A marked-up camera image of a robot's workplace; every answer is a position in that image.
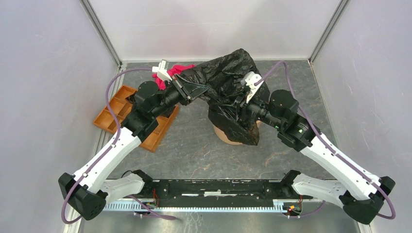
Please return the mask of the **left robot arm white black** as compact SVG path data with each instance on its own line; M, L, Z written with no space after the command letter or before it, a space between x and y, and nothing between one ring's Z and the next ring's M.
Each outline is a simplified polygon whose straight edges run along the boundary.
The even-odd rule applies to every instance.
M132 97L130 113L122 122L114 117L117 131L108 143L74 174L63 173L58 179L64 197L63 222L72 224L81 218L91 220L107 204L127 196L150 196L153 185L135 173L117 180L106 179L126 155L156 129L158 116L179 102L191 103L209 89L208 85L193 83L180 76L171 80L171 86L165 90L160 90L154 81L143 82ZM77 219L66 219L68 205L79 214Z

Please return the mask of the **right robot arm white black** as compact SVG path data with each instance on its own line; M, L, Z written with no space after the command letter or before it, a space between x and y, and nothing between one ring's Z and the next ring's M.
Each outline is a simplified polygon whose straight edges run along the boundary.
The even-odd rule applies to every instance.
M333 181L322 180L292 170L280 186L283 196L293 198L299 194L324 200L365 225L380 216L387 203L391 211L389 219L395 218L388 197L395 181L369 172L346 156L312 123L292 92L276 90L268 102L253 101L251 96L242 94L234 104L237 117L257 118L276 128L282 143L312 159L334 177Z

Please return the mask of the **orange trash bin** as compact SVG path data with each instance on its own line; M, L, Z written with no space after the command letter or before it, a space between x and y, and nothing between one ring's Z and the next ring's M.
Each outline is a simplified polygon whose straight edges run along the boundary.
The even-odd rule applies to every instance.
M260 140L260 126L262 122L219 122L218 125L213 124L215 134L223 142L230 145L248 145L256 146Z

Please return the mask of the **black plastic trash bag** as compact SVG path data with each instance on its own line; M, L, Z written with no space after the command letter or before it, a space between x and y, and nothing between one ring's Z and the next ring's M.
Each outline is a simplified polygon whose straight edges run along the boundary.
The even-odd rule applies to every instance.
M191 82L209 86L200 99L208 104L208 119L218 125L224 121L241 122L231 117L230 106L237 97L246 95L246 88L240 82L250 71L260 73L251 55L244 49L237 49L184 70L180 75Z

